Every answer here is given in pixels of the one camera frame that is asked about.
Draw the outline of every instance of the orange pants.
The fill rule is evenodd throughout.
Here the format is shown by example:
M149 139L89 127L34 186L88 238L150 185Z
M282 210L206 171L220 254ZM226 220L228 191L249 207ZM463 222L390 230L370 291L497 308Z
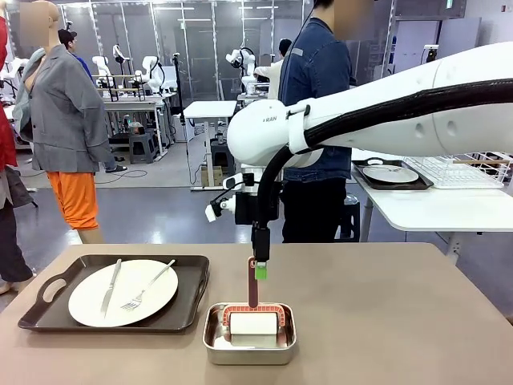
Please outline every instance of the orange pants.
M72 229L98 228L95 178L92 172L47 172L64 220Z

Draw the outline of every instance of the knife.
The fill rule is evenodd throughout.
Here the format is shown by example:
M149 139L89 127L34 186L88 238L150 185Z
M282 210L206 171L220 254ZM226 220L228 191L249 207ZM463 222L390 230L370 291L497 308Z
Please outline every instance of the knife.
M115 279L118 277L119 271L121 270L121 259L115 263L114 273L112 274L111 283L107 292L105 293L105 297L103 297L102 308L100 309L100 313L103 317L107 317L107 309L109 308L109 302L111 301L112 292L114 291Z

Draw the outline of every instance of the white wire rack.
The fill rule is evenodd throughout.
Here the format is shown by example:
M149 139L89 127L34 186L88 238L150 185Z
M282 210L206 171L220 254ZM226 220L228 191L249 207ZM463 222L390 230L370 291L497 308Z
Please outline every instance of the white wire rack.
M431 179L436 188L502 188L513 159L501 152L476 152L406 157L404 161Z

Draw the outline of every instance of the white plate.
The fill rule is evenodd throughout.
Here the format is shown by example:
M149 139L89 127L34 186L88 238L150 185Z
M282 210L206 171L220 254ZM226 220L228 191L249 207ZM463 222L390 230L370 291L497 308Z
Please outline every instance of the white plate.
M171 267L144 293L139 307L125 310L121 306L145 289L165 266L165 263L150 260L123 262L105 318L100 309L111 283L115 264L104 267L80 282L71 293L68 302L71 317L83 325L93 327L124 326L149 317L162 309L175 295L178 277Z
M389 183L410 183L418 179L418 174L415 171L388 164L365 167L363 173L369 178Z

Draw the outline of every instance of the stool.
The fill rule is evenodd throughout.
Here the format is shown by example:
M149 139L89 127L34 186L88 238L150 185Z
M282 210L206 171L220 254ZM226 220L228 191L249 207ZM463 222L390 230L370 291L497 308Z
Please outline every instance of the stool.
M130 135L130 163L134 164L137 160L143 160L147 164L153 163L157 153L157 147L153 135L146 132L140 135Z
M217 139L210 139L210 152L212 153L212 164L215 166L221 166L223 172L229 175L235 174L235 159L228 149L226 143L219 144Z
M344 200L344 213L340 220L340 237L336 242L360 241L360 202L353 194Z

